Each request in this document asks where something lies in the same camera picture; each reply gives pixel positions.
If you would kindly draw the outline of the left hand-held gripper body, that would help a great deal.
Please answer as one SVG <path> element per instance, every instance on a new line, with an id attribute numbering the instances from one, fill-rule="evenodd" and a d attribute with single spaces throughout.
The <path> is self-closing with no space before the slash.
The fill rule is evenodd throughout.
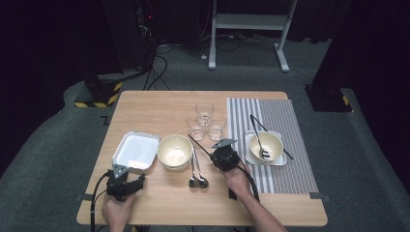
<path id="1" fill-rule="evenodd" d="M 113 169 L 108 171 L 106 193 L 113 196 L 117 201 L 124 201 L 133 190 L 139 189 L 138 180 L 128 181 L 129 169 L 120 164 L 114 164 Z"/>

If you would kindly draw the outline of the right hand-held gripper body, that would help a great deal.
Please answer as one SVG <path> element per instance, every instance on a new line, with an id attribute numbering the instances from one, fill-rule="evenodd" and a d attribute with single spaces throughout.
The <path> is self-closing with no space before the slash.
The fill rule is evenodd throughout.
<path id="1" fill-rule="evenodd" d="M 212 146 L 215 166 L 221 171 L 234 169 L 240 161 L 237 152 L 232 148 L 235 139 L 223 138 Z"/>

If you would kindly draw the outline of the long black chopstick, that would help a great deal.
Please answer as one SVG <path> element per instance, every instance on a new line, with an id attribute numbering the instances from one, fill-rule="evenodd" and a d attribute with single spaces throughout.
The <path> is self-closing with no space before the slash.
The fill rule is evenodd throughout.
<path id="1" fill-rule="evenodd" d="M 211 157 L 213 154 L 209 153 L 198 141 L 196 141 L 190 134 L 188 134 L 188 137 L 209 157 Z"/>
<path id="2" fill-rule="evenodd" d="M 261 123 L 259 122 L 259 120 L 258 120 L 255 116 L 253 116 L 252 114 L 250 114 L 249 117 L 250 117 L 250 120 L 251 120 L 251 123 L 252 123 L 254 129 L 255 129 L 255 124 L 257 123 L 264 131 L 269 131 L 269 130 L 267 130 L 267 129 L 264 127 L 263 124 L 261 124 Z M 284 153 L 287 155 L 287 157 L 290 158 L 291 160 L 294 159 L 284 147 L 283 147 L 283 152 L 284 152 Z"/>

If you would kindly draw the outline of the cream bowl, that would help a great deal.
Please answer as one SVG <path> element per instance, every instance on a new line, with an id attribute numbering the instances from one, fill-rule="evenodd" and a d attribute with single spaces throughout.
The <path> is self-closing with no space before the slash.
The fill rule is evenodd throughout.
<path id="1" fill-rule="evenodd" d="M 269 152 L 268 159 L 262 159 L 259 155 L 259 145 L 255 134 L 250 137 L 249 150 L 260 161 L 274 161 L 277 160 L 283 153 L 283 143 L 281 136 L 276 132 L 259 131 L 259 138 L 262 147 Z"/>
<path id="2" fill-rule="evenodd" d="M 162 166 L 165 170 L 173 171 L 173 172 L 179 172 L 179 171 L 185 170 L 189 166 L 189 164 L 185 163 L 185 164 L 180 165 L 180 166 L 168 166 L 168 165 L 163 164 Z"/>
<path id="3" fill-rule="evenodd" d="M 190 141 L 180 134 L 165 137 L 159 145 L 157 157 L 161 164 L 180 166 L 189 163 L 192 156 Z"/>

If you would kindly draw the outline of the person's left hand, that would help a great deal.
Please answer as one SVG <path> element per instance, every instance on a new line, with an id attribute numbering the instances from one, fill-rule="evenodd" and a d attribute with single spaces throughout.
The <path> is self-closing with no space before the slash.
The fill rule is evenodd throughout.
<path id="1" fill-rule="evenodd" d="M 128 196 L 125 201 L 117 201 L 108 194 L 104 197 L 102 215 L 109 228 L 126 228 L 132 214 L 135 198 L 135 194 Z"/>

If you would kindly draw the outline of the person's right hand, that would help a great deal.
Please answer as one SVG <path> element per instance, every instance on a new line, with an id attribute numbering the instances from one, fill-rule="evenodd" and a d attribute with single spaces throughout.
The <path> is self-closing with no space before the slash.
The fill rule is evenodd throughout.
<path id="1" fill-rule="evenodd" d="M 237 195 L 238 198 L 252 196 L 249 187 L 249 178 L 247 177 L 249 169 L 240 163 L 238 167 L 221 171 L 227 186 Z"/>

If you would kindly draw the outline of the clear drinking glass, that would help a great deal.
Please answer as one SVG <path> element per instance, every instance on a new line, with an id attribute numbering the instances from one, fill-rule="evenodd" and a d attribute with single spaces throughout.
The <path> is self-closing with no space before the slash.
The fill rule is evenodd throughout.
<path id="1" fill-rule="evenodd" d="M 224 135 L 224 128 L 226 126 L 226 117 L 221 114 L 215 114 L 212 122 L 208 127 L 208 136 L 213 140 L 220 140 Z"/>
<path id="2" fill-rule="evenodd" d="M 189 127 L 189 135 L 196 141 L 202 140 L 205 137 L 205 128 L 201 126 L 195 116 L 190 116 L 187 119 Z"/>
<path id="3" fill-rule="evenodd" d="M 209 126 L 212 123 L 214 105 L 210 102 L 199 102 L 195 106 L 198 124 L 202 127 Z"/>

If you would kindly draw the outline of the black yellow striped base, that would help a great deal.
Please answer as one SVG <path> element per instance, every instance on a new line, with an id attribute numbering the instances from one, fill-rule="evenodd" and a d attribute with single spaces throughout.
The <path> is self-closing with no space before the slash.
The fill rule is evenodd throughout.
<path id="1" fill-rule="evenodd" d="M 74 105 L 81 108 L 110 107 L 119 97 L 122 85 L 123 82 L 118 80 L 86 79 L 74 99 Z"/>

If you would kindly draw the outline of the black base yellow mark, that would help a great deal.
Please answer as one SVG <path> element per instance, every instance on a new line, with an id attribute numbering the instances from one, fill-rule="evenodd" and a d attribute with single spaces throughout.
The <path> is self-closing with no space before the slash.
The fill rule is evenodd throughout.
<path id="1" fill-rule="evenodd" d="M 352 107 L 347 97 L 340 91 L 305 86 L 309 102 L 317 112 L 351 112 Z"/>

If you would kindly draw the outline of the white metal stand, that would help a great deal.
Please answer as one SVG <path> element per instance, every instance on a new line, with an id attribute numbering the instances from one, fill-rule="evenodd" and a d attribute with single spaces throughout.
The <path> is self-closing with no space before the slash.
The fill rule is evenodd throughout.
<path id="1" fill-rule="evenodd" d="M 274 44 L 274 49 L 278 57 L 280 68 L 284 73 L 289 73 L 290 68 L 283 53 L 283 47 L 288 35 L 288 31 L 296 10 L 298 0 L 291 0 L 287 14 L 266 15 L 266 14 L 220 14 L 217 7 L 218 0 L 213 0 L 211 42 L 208 58 L 208 69 L 214 70 L 217 66 L 216 37 L 218 29 L 244 29 L 244 30 L 265 30 L 280 31 L 279 42 Z"/>

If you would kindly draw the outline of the dark curtain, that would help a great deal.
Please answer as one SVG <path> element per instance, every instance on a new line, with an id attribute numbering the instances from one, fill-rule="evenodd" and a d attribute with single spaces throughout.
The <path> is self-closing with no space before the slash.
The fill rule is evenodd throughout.
<path id="1" fill-rule="evenodd" d="M 312 85 L 350 88 L 410 193 L 410 0 L 349 0 Z"/>
<path id="2" fill-rule="evenodd" d="M 0 0 L 0 177 L 63 92 L 121 70 L 108 0 Z"/>

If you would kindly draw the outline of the dark equipment rack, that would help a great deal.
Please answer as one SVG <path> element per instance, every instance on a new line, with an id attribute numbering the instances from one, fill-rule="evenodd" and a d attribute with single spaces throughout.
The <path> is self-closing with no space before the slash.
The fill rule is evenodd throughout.
<path id="1" fill-rule="evenodd" d="M 152 68 L 157 49 L 157 32 L 151 0 L 135 0 L 136 18 L 140 32 L 145 69 Z"/>

